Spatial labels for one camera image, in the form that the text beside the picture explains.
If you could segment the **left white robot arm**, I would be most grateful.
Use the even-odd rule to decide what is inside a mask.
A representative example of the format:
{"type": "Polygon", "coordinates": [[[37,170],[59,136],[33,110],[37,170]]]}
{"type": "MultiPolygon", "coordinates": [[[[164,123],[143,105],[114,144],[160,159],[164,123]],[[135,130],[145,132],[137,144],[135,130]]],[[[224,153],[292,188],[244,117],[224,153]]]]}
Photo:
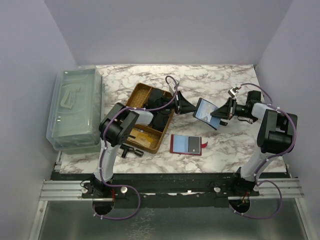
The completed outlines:
{"type": "Polygon", "coordinates": [[[162,90],[155,88],[142,108],[116,103],[98,127],[101,149],[99,163],[93,174],[95,179],[107,183],[113,177],[117,153],[135,125],[152,125],[158,131],[164,130],[172,111],[183,115],[195,112],[196,107],[180,91],[174,93],[173,97],[166,97],[162,90]]]}

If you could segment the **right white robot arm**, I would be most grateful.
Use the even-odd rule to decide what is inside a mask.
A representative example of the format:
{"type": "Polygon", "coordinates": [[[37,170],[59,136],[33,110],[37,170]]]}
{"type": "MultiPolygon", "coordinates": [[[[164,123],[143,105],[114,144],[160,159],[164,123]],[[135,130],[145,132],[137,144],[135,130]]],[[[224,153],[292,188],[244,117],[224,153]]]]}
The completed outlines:
{"type": "Polygon", "coordinates": [[[237,116],[254,122],[261,121],[257,149],[248,162],[239,168],[240,178],[247,182],[257,181],[274,158],[291,152],[297,139],[298,116],[263,103],[261,96],[260,91],[249,91],[245,105],[238,104],[235,97],[229,97],[223,106],[210,113],[224,120],[237,116]]]}

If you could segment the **red card holder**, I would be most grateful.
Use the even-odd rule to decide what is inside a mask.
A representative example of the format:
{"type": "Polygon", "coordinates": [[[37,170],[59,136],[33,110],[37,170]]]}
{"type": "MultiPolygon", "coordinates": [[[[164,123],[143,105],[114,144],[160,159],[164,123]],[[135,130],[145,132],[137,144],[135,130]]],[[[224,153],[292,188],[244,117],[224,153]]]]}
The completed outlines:
{"type": "Polygon", "coordinates": [[[170,138],[170,153],[190,156],[201,156],[202,150],[207,147],[208,142],[202,143],[201,138],[201,152],[200,154],[188,153],[188,138],[194,136],[172,134],[170,138]]]}

